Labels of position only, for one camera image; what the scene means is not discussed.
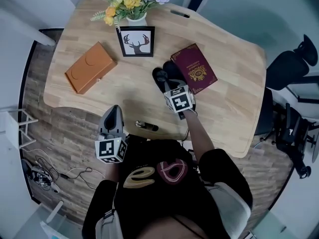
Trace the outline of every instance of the white vase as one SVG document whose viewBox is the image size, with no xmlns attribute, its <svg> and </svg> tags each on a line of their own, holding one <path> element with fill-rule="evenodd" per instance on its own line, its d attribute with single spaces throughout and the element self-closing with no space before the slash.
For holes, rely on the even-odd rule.
<svg viewBox="0 0 319 239">
<path fill-rule="evenodd" d="M 145 12 L 144 16 L 139 18 L 139 19 L 130 19 L 130 18 L 126 17 L 126 19 L 129 22 L 129 26 L 147 26 L 148 24 L 145 20 L 146 14 L 147 13 Z"/>
</svg>

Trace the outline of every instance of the picture frame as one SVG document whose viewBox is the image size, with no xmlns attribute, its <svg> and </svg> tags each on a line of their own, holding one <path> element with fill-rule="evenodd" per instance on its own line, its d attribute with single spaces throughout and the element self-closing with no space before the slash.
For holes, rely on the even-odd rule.
<svg viewBox="0 0 319 239">
<path fill-rule="evenodd" d="M 124 57 L 153 57 L 154 26 L 121 26 L 116 29 Z"/>
</svg>

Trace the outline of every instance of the wooden desk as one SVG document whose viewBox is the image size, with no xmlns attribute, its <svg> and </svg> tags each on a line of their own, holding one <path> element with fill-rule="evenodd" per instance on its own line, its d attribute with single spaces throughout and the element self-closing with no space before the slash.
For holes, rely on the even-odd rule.
<svg viewBox="0 0 319 239">
<path fill-rule="evenodd" d="M 118 104 L 123 110 L 127 132 L 150 139 L 182 139 L 187 130 L 186 121 L 180 121 L 166 106 L 153 81 L 152 70 L 162 66 L 175 52 L 197 43 L 218 78 L 195 96 L 198 117 L 216 147 L 234 157 L 244 157 L 255 132 L 264 94 L 264 51 L 191 10 L 167 4 L 152 9 L 147 16 L 148 25 L 156 27 L 154 57 L 123 57 L 115 27 L 104 21 L 90 21 L 93 13 L 106 8 L 105 0 L 82 0 L 76 7 L 52 58 L 45 103 L 52 107 L 79 108 L 100 116 Z M 172 9 L 190 18 L 173 14 Z M 77 95 L 64 72 L 97 41 L 118 65 L 86 94 Z M 138 128 L 136 120 L 155 124 L 159 130 Z"/>
</svg>

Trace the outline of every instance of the burgundy book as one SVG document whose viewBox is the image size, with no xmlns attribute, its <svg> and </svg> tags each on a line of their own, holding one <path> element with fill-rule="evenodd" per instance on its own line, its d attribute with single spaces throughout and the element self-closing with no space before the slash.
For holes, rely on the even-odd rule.
<svg viewBox="0 0 319 239">
<path fill-rule="evenodd" d="M 192 44 L 171 56 L 179 67 L 193 94 L 206 89 L 217 78 L 196 44 Z"/>
</svg>

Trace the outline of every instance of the black chair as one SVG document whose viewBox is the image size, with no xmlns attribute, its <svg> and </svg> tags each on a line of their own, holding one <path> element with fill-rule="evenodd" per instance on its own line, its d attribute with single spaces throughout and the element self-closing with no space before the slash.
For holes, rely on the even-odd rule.
<svg viewBox="0 0 319 239">
<path fill-rule="evenodd" d="M 266 137 L 260 138 L 260 141 L 265 141 L 276 133 L 276 141 L 272 144 L 276 144 L 279 150 L 290 157 L 301 179 L 311 174 L 311 168 L 303 163 L 304 147 L 309 140 L 307 133 L 309 129 L 312 130 L 311 123 L 305 121 L 289 104 L 286 104 L 286 109 L 279 104 L 274 105 L 272 92 L 268 88 L 282 90 L 306 75 L 309 72 L 306 62 L 312 66 L 316 65 L 318 54 L 313 43 L 304 35 L 304 41 L 297 49 L 281 53 L 268 67 L 264 99 L 255 131 L 255 135 L 267 134 Z"/>
</svg>

